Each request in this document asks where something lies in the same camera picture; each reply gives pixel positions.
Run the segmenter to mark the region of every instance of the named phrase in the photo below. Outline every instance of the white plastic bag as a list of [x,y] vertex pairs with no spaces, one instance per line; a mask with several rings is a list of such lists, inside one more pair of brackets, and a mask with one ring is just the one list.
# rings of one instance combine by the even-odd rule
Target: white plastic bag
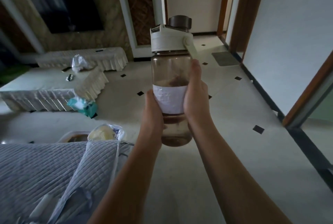
[[72,60],[72,70],[75,73],[80,72],[81,70],[91,70],[95,67],[96,65],[93,63],[89,63],[85,60],[85,58],[79,54],[73,57]]
[[96,127],[88,135],[88,141],[91,140],[118,140],[122,141],[125,137],[125,131],[121,126],[103,124]]

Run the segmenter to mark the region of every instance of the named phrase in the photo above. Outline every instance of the hand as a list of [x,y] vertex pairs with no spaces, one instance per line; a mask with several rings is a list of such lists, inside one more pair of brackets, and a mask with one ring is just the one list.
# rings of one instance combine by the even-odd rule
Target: hand
[[147,91],[145,98],[140,133],[135,145],[159,150],[162,146],[161,137],[164,127],[162,111],[152,90]]
[[208,86],[201,80],[199,61],[191,64],[189,86],[184,99],[184,113],[191,127],[210,121]]

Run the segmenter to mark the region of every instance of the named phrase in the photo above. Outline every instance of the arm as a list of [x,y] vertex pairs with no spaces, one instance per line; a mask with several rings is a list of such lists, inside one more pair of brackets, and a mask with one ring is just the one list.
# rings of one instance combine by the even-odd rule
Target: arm
[[184,111],[226,222],[291,224],[216,129],[197,60],[192,63]]
[[163,117],[152,90],[146,105],[140,133],[112,188],[92,214],[88,224],[139,223],[157,154],[161,148]]

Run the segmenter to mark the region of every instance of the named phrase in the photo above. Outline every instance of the black tv screen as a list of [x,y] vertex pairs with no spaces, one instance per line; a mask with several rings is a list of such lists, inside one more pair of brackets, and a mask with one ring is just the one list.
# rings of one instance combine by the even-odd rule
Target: black tv screen
[[103,30],[94,0],[31,0],[52,34]]

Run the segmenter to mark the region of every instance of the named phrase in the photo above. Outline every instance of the forearm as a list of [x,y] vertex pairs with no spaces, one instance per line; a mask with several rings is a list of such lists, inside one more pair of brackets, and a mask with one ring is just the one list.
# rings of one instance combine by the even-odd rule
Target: forearm
[[134,146],[89,224],[140,222],[158,150],[140,144]]
[[291,223],[256,183],[211,118],[192,131],[227,223]]

